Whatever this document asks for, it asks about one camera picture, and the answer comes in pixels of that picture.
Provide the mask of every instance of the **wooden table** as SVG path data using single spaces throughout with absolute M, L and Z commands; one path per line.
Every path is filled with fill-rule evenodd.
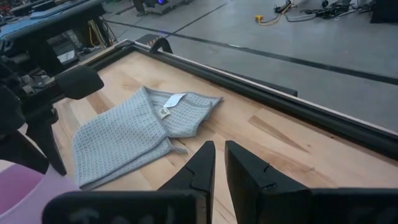
M 141 86 L 222 96 L 223 101 L 200 125 L 195 138 L 172 140 L 188 154 L 170 153 L 97 190 L 158 189 L 208 140 L 216 146 L 213 223 L 236 223 L 224 166 L 226 140 L 236 141 L 308 187 L 398 187 L 396 161 L 138 52 L 99 74 L 105 83 L 100 91 L 55 105 L 60 119 L 53 125 L 54 135 L 71 176 L 71 141 L 76 130 L 128 99 Z

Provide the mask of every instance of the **concrete floor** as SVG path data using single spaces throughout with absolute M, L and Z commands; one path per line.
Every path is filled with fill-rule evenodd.
M 173 52 L 200 63 L 298 91 L 300 98 L 398 130 L 398 26 L 370 24 L 369 14 L 259 26 L 284 0 L 194 0 L 163 16 L 136 17 L 128 0 L 105 5 L 118 39 L 167 37 Z M 288 16 L 319 8 L 296 1 Z M 389 77 L 386 82 L 379 82 Z

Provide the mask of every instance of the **black floor stripe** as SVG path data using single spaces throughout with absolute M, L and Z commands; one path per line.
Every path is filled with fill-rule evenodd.
M 125 9 L 123 9 L 122 11 L 119 11 L 119 12 L 117 12 L 117 13 L 115 13 L 115 14 L 118 15 L 118 16 L 120 16 L 121 14 L 123 14 L 124 12 L 127 12 L 128 10 L 134 9 L 134 7 L 135 7 L 135 6 L 127 7 L 127 8 L 125 8 Z
M 217 41 L 205 40 L 205 39 L 201 39 L 201 38 L 198 38 L 198 37 L 190 37 L 190 36 L 187 36 L 187 35 L 174 34 L 174 33 L 163 31 L 163 30 L 151 29 L 151 28 L 146 28 L 146 27 L 141 27 L 141 26 L 134 26 L 134 25 L 130 25 L 130 24 L 125 24 L 123 22 L 113 22 L 113 21 L 107 21 L 107 22 L 110 22 L 110 23 L 113 23 L 113 24 L 125 25 L 125 26 L 129 26 L 129 27 L 143 29 L 143 30 L 148 30 L 148 31 L 151 31 L 151 32 L 160 32 L 160 33 L 163 33 L 163 34 L 167 34 L 168 36 L 174 36 L 174 37 L 179 37 L 179 38 L 183 38 L 183 39 L 187 39 L 187 40 L 194 40 L 194 41 L 201 42 L 201 43 L 217 45 L 217 46 L 220 46 L 220 47 L 226 47 L 226 48 L 229 48 L 229 49 L 239 50 L 239 51 L 247 52 L 247 53 L 250 53 L 250 54 L 260 55 L 260 56 L 264 56 L 264 57 L 268 57 L 268 58 L 282 60 L 282 61 L 285 61 L 285 62 L 296 63 L 296 64 L 299 64 L 299 65 L 309 66 L 309 67 L 313 67 L 313 68 L 319 68 L 319 69 L 330 71 L 330 72 L 337 72 L 337 73 L 340 73 L 340 74 L 350 75 L 350 76 L 353 76 L 353 77 L 365 78 L 365 79 L 368 79 L 368 80 L 388 83 L 388 84 L 391 84 L 391 85 L 398 85 L 398 78 L 396 78 L 396 77 L 390 77 L 390 76 L 385 76 L 385 75 L 376 75 L 376 74 L 373 74 L 373 73 L 361 72 L 361 71 L 352 70 L 352 69 L 349 69 L 349 68 L 342 68 L 342 67 L 338 67 L 338 66 L 334 66 L 334 65 L 327 65 L 327 64 L 324 64 L 324 63 L 311 62 L 311 61 L 308 61 L 308 60 L 303 60 L 303 59 L 299 59 L 299 58 L 293 58 L 293 57 L 289 57 L 289 56 L 285 56 L 285 55 L 279 55 L 279 54 L 265 52 L 265 51 L 261 51 L 261 50 L 254 50 L 254 49 L 250 49 L 250 48 L 247 48 L 247 47 L 237 47 L 237 46 L 234 46 L 234 45 L 229 45 L 229 44 L 225 44 L 225 43 L 221 43 L 221 42 L 217 42 Z
M 198 20 L 202 19 L 203 17 L 205 17 L 205 16 L 209 15 L 210 13 L 212 13 L 212 12 L 216 11 L 217 9 L 219 9 L 219 8 L 221 8 L 221 7 L 223 7 L 223 6 L 227 5 L 227 4 L 228 4 L 228 3 L 224 3 L 224 4 L 220 5 L 220 6 L 218 6 L 217 8 L 215 8 L 215 9 L 211 10 L 210 12 L 207 12 L 206 14 L 204 14 L 204 15 L 203 15 L 203 16 L 201 16 L 201 17 L 199 17 L 198 19 L 195 19 L 194 21 L 192 21 L 192 22 L 188 23 L 187 25 L 185 25 L 185 26 L 183 26 L 183 27 L 179 28 L 178 30 L 174 31 L 174 32 L 173 32 L 173 34 L 176 34 L 176 33 L 178 33 L 179 31 L 181 31 L 182 29 L 186 28 L 187 26 L 190 26 L 190 25 L 192 25 L 194 22 L 196 22 L 196 21 L 198 21 Z

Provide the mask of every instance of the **white tag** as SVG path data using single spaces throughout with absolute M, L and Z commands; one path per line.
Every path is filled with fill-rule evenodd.
M 161 119 L 163 119 L 171 114 L 167 108 L 161 108 L 157 113 L 159 114 Z
M 167 102 L 163 105 L 163 107 L 173 107 L 175 105 L 177 105 L 179 103 L 179 101 L 181 100 L 181 98 L 183 96 L 185 96 L 186 93 L 179 93 L 179 94 L 174 94 L 172 96 L 170 96 L 169 100 L 167 100 Z

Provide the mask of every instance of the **towel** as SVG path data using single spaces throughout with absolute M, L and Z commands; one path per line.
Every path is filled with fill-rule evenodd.
M 99 187 L 171 151 L 184 152 L 169 138 L 195 136 L 199 124 L 221 100 L 185 92 L 162 118 L 159 111 L 173 95 L 141 87 L 75 133 L 75 178 L 81 189 Z

